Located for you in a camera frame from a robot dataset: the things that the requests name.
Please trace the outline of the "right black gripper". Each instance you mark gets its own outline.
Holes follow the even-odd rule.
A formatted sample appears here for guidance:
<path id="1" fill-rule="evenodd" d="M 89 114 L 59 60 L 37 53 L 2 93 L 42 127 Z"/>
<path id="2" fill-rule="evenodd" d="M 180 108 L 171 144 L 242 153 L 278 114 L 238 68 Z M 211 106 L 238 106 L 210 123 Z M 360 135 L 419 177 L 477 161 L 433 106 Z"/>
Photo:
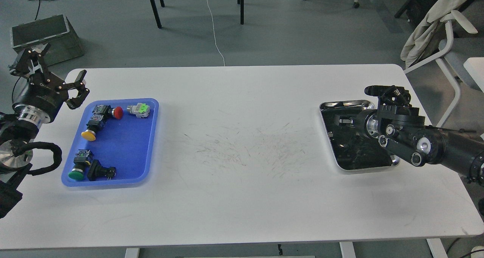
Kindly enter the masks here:
<path id="1" fill-rule="evenodd" d="M 378 119 L 375 116 L 377 110 L 363 110 L 354 115 L 334 115 L 334 125 L 337 127 L 352 127 L 355 128 L 358 133 L 366 138 L 378 138 L 379 132 Z"/>

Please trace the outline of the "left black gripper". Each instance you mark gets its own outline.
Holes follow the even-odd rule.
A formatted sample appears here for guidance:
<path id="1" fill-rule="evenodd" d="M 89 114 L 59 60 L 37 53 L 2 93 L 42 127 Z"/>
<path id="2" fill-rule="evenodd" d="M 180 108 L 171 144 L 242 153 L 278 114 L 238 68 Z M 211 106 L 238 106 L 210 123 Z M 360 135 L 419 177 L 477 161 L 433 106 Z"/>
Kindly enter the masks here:
<path id="1" fill-rule="evenodd" d="M 45 43 L 26 47 L 17 54 L 13 64 L 8 66 L 11 75 L 26 80 L 26 86 L 12 105 L 14 111 L 19 113 L 23 107 L 32 106 L 47 114 L 47 123 L 52 123 L 59 113 L 65 101 L 65 91 L 78 91 L 77 96 L 65 101 L 73 110 L 79 108 L 90 93 L 84 81 L 87 70 L 81 70 L 73 83 L 50 78 L 50 71 L 44 60 L 50 46 L 50 43 Z M 40 74 L 40 78 L 34 78 L 36 73 Z"/>

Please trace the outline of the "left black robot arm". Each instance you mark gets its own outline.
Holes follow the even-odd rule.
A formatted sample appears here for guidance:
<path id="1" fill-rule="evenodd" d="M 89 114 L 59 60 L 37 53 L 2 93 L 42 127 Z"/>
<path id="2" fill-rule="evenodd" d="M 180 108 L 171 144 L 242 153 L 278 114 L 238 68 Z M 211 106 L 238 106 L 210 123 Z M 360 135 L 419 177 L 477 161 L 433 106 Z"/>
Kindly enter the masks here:
<path id="1" fill-rule="evenodd" d="M 90 92 L 84 82 L 86 70 L 82 70 L 73 83 L 66 83 L 50 72 L 44 60 L 49 49 L 49 43 L 26 47 L 9 67 L 10 74 L 26 79 L 26 86 L 13 101 L 14 113 L 1 113 L 0 169 L 1 174 L 11 174 L 6 182 L 0 183 L 1 217 L 21 201 L 23 195 L 17 187 L 26 175 L 51 172 L 62 162 L 59 146 L 34 141 L 40 127 L 55 120 L 63 103 L 71 109 L 80 107 Z M 53 163 L 32 170 L 34 149 L 52 151 Z"/>

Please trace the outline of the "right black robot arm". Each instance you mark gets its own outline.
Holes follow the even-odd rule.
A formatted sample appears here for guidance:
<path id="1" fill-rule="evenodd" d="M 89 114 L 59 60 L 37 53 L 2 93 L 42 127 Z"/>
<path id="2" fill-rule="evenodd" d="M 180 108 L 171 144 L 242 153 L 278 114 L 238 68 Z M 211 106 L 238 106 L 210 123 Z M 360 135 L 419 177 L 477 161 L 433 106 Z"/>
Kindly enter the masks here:
<path id="1" fill-rule="evenodd" d="M 372 85 L 370 101 L 339 101 L 320 105 L 320 113 L 338 165 L 344 170 L 441 164 L 483 186 L 483 141 L 470 130 L 425 125 L 419 108 L 410 104 L 402 86 Z"/>

